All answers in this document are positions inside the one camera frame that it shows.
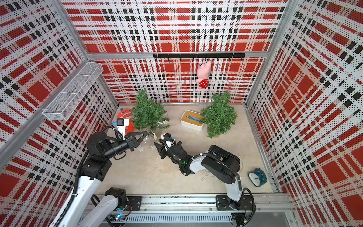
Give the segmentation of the clear star string light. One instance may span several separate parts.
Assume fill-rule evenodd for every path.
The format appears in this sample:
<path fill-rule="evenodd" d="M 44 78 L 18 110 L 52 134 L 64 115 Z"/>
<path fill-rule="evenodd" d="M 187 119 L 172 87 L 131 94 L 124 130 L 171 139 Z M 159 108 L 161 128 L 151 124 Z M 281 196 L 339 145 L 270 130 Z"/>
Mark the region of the clear star string light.
<path fill-rule="evenodd" d="M 148 136 L 147 136 L 147 139 L 145 140 L 145 143 L 142 144 L 141 148 L 138 148 L 138 151 L 142 152 L 146 148 L 153 147 L 154 142 L 158 143 L 162 130 L 165 130 L 170 127 L 169 120 L 170 119 L 168 117 L 165 117 L 159 121 L 156 121 L 151 126 L 148 126 L 147 128 L 142 129 L 142 131 L 148 132 Z"/>

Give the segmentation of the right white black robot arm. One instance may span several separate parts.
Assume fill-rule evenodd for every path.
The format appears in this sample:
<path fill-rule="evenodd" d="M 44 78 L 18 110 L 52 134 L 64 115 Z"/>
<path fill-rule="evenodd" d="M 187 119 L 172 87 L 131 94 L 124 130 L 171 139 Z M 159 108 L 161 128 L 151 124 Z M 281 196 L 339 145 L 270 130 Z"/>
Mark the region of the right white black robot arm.
<path fill-rule="evenodd" d="M 240 170 L 240 159 L 228 151 L 216 146 L 210 146 L 209 150 L 195 156 L 187 154 L 182 143 L 170 138 L 160 139 L 155 142 L 161 159 L 169 157 L 171 161 L 178 165 L 180 172 L 184 176 L 198 173 L 202 170 L 209 171 L 219 181 L 223 182 L 227 190 L 226 202 L 221 202 L 217 208 L 227 210 L 256 212 L 254 197 L 248 188 L 243 188 Z"/>

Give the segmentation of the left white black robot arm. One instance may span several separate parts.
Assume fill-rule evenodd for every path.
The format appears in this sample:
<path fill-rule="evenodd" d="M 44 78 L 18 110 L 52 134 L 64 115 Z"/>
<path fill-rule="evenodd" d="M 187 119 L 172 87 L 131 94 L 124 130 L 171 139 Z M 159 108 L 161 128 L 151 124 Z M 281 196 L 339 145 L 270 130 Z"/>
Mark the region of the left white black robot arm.
<path fill-rule="evenodd" d="M 84 219 L 81 218 L 88 202 L 110 169 L 111 159 L 128 150 L 133 151 L 147 135 L 146 131 L 131 132 L 119 140 L 107 136 L 104 131 L 93 134 L 86 144 L 86 154 L 77 168 L 73 191 L 51 226 L 98 227 L 112 211 L 126 208 L 128 199 L 125 190 L 110 188 L 93 210 Z"/>

